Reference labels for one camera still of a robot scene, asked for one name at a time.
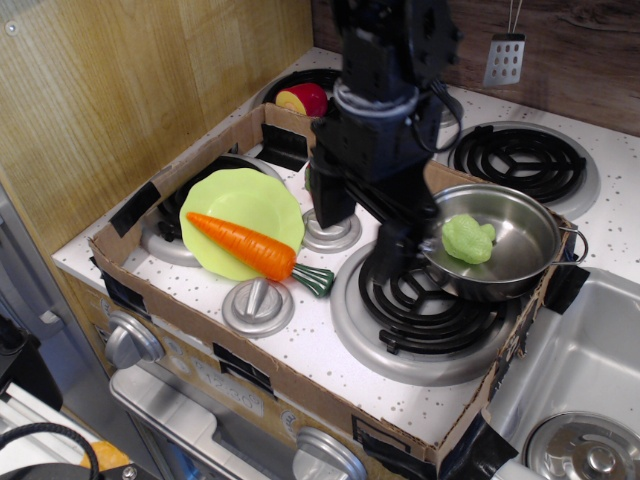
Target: cardboard tray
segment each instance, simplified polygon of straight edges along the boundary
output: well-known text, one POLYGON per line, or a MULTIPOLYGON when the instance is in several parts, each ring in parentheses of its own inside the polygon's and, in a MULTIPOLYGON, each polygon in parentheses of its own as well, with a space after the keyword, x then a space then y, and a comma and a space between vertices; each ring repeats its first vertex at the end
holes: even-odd
MULTIPOLYGON (((282 129, 303 135, 307 139, 308 148, 313 148, 315 137, 311 131, 311 119, 281 109, 275 105, 266 104, 253 110, 238 122, 227 128, 219 136, 211 138, 191 148, 176 159, 170 166, 160 171, 146 185, 144 185, 127 204, 116 214, 94 238, 90 239, 97 266, 103 274, 114 279, 126 289, 138 294, 143 299, 146 311, 171 323, 187 335, 211 345, 216 342, 226 350, 233 352, 245 362, 264 372, 271 381, 275 395, 282 395, 291 399, 331 425, 362 441, 362 432, 354 431, 354 418, 363 419, 372 428, 367 434, 373 435, 383 442, 389 443, 393 439, 407 455, 419 462, 431 464, 434 471, 439 472, 446 467, 446 460, 452 463, 461 455, 466 455, 468 448, 461 448, 466 444, 469 435, 474 435, 474 426, 486 418, 485 407, 489 404, 500 380, 506 373, 510 360, 517 352, 523 352, 526 332, 541 307, 554 267, 550 267, 542 276, 537 288, 518 317, 516 324, 495 361, 487 370, 473 398, 466 405, 457 421, 451 425, 445 438, 437 445, 430 445, 417 439, 395 425, 385 423, 369 416, 357 406, 345 399, 323 389, 313 380, 303 376, 274 359, 261 350, 254 343, 239 336, 228 329, 221 322, 197 312, 190 307, 176 301, 174 297, 154 287, 147 281, 136 277, 123 268, 123 263, 131 252, 140 244, 141 217, 152 207, 157 205, 186 180, 197 174, 213 159, 229 151, 237 145, 239 153, 245 153, 262 141, 262 125, 275 125, 282 129)), ((432 192, 443 188, 476 183, 478 179, 456 172, 435 162, 430 162, 425 178, 432 192)), ((559 225, 568 222, 554 215, 559 225)), ((563 237, 566 244, 568 234, 563 237)))

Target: green lettuce toy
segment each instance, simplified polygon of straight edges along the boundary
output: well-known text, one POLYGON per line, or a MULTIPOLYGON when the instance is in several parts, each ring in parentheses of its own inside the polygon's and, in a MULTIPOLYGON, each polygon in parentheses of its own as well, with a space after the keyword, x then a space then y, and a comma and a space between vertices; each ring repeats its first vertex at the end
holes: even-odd
POLYGON ((480 226, 471 215, 455 215, 442 227, 442 244, 452 257, 477 265, 491 258, 496 229, 490 223, 480 226))

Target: pot handle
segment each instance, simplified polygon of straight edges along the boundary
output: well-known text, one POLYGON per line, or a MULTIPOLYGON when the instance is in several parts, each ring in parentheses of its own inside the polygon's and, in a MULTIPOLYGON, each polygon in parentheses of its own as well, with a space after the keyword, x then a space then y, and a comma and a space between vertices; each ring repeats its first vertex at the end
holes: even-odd
POLYGON ((589 253, 589 242, 587 242, 587 237, 585 237, 584 233, 582 233, 577 228, 571 228, 571 227, 558 227, 558 228, 560 230, 564 230, 565 232, 571 232, 571 233, 575 233, 576 235, 578 235, 580 237, 580 239, 582 240, 582 243, 584 243, 584 253, 582 254, 582 256, 579 259, 574 260, 572 262, 552 262, 551 265, 560 265, 560 266, 580 265, 584 261, 584 259, 587 258, 587 254, 589 253))

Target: toy carrot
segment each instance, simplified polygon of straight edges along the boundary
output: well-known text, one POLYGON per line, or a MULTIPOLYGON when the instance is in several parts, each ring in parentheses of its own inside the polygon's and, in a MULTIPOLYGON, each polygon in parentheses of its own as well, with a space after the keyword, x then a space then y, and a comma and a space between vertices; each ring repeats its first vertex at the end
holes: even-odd
POLYGON ((242 225, 196 212, 188 212, 187 220, 242 263, 277 282, 293 277, 316 296, 325 296, 333 283, 330 270, 296 263, 296 252, 274 238, 242 225))

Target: green plate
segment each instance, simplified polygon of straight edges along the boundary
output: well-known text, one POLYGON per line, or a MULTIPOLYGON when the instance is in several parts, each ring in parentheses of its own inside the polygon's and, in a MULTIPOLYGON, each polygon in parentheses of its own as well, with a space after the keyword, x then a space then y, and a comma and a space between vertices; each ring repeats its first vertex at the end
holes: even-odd
POLYGON ((261 274, 219 247, 186 219, 198 212, 256 230, 296 252, 304 236, 300 205, 282 182, 249 168, 219 170, 196 183, 180 210, 182 240, 207 270, 231 280, 261 274))

